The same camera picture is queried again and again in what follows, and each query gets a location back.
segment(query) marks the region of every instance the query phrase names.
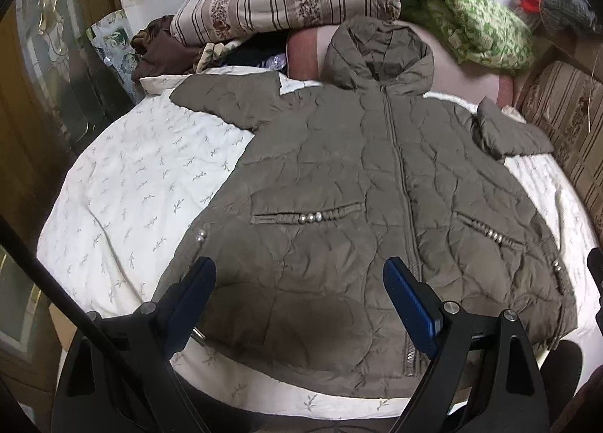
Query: folded clothes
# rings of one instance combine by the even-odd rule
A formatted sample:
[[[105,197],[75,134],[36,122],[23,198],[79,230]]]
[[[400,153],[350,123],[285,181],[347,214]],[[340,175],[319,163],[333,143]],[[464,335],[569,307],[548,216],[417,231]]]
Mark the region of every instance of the folded clothes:
[[[132,38],[132,48],[141,54],[137,67],[132,72],[132,81],[162,74],[192,73],[193,64],[202,49],[186,47],[170,35],[173,16],[163,16],[149,23]]]
[[[261,64],[270,57],[284,54],[287,48],[288,34],[288,30],[255,34],[229,54],[221,54],[219,58],[210,62],[207,67],[263,67]]]
[[[529,28],[495,0],[400,1],[400,17],[437,35],[459,63],[470,60],[511,72],[534,62]]]
[[[206,43],[203,52],[201,52],[201,55],[199,56],[199,62],[195,65],[195,72],[201,72],[211,62],[228,55],[248,39],[249,37],[243,37],[236,38],[227,43]]]

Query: bed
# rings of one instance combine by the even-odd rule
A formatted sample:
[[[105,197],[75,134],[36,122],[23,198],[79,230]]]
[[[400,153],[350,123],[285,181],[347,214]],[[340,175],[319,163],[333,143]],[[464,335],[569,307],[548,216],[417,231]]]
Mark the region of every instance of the bed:
[[[225,67],[208,72],[262,71]],[[152,297],[185,229],[253,137],[220,118],[171,103],[173,88],[184,78],[142,80],[148,96],[81,154],[41,231],[38,258],[86,311],[104,317],[127,314]],[[281,94],[310,84],[315,83],[281,76]],[[460,98],[427,95],[476,109]],[[514,109],[504,112],[522,121]],[[601,346],[595,323],[599,294],[586,267],[588,252],[598,245],[589,218],[550,155],[508,158],[505,166],[551,228],[569,270],[578,328],[565,339],[581,346],[585,361],[587,350],[594,357],[583,369],[587,378],[588,369],[599,364],[596,349]],[[172,364],[198,390],[257,413],[315,419],[393,417],[409,401],[317,394],[231,361],[193,339],[174,355]]]

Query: jacket pocket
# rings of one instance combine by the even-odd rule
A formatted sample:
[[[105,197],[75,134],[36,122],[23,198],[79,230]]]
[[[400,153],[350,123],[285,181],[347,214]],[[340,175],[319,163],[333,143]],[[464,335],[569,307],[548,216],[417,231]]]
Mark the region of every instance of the jacket pocket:
[[[358,182],[305,183],[259,190],[251,196],[251,223],[320,223],[365,210]]]
[[[475,231],[479,232],[480,234],[483,234],[485,237],[489,237],[495,243],[497,243],[499,246],[505,246],[505,247],[508,247],[511,249],[515,249],[517,251],[521,251],[521,250],[525,249],[524,243],[497,231],[496,229],[494,229],[492,226],[488,225],[487,223],[481,222],[480,220],[476,220],[473,217],[469,217],[463,213],[459,213],[456,210],[453,210],[452,214],[454,217],[456,217],[456,219],[458,219],[460,222],[462,222],[463,225],[466,225],[469,228],[474,229]]]

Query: quilted stitching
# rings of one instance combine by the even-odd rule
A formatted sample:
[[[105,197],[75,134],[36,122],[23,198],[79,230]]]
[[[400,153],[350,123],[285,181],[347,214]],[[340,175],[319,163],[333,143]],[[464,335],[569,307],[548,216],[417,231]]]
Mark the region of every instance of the quilted stitching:
[[[156,297],[194,257],[210,256],[218,283],[200,327],[212,345],[278,380],[363,398],[409,396],[424,371],[424,360],[406,366],[412,352],[382,283],[384,260],[410,264],[414,246],[418,276],[442,299],[491,315],[513,308],[532,343],[575,327],[551,232],[520,184],[475,143],[479,122],[420,96],[433,73],[429,48],[403,26],[354,18],[334,36],[326,70],[339,87],[280,98],[265,73],[253,79],[250,101],[251,80],[193,76],[172,94],[181,106],[259,127],[185,234]],[[252,199],[285,216],[353,204],[358,193],[366,210],[337,220],[253,223]],[[525,250],[497,244],[454,211]],[[209,235],[199,249],[200,227]]]

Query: leaf print pattern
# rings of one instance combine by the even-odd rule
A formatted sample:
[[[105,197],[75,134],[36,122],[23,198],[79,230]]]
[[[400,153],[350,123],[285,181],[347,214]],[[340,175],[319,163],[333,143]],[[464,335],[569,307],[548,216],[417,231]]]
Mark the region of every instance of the leaf print pattern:
[[[155,225],[155,222],[157,222],[157,217],[153,217],[151,220],[149,220],[149,223],[145,225],[145,229],[148,229],[150,226]]]
[[[234,388],[232,393],[232,399],[236,398],[236,396],[240,395],[245,389],[247,389],[247,384],[239,384]]]
[[[377,406],[377,411],[380,411],[381,408],[388,405],[389,399],[379,399],[379,406]]]
[[[147,107],[113,122],[79,157],[40,235],[40,260],[82,308],[104,317],[150,297],[149,268],[167,266],[194,211],[253,137],[215,116],[167,106],[167,98],[143,101]],[[203,359],[215,366],[220,355],[208,350]],[[228,396],[244,401],[245,387],[235,381]]]
[[[312,408],[316,407],[316,403],[314,401],[317,396],[318,396],[318,394],[315,394],[313,396],[308,396],[308,400],[306,402],[304,402],[303,405],[306,407],[306,409],[308,411],[312,411]]]
[[[157,244],[155,244],[155,247],[153,248],[153,252],[157,251],[159,249],[159,246],[161,246],[161,244],[164,243],[164,241],[166,241],[167,239],[165,239],[165,237],[161,237],[161,239],[159,239],[157,241]]]

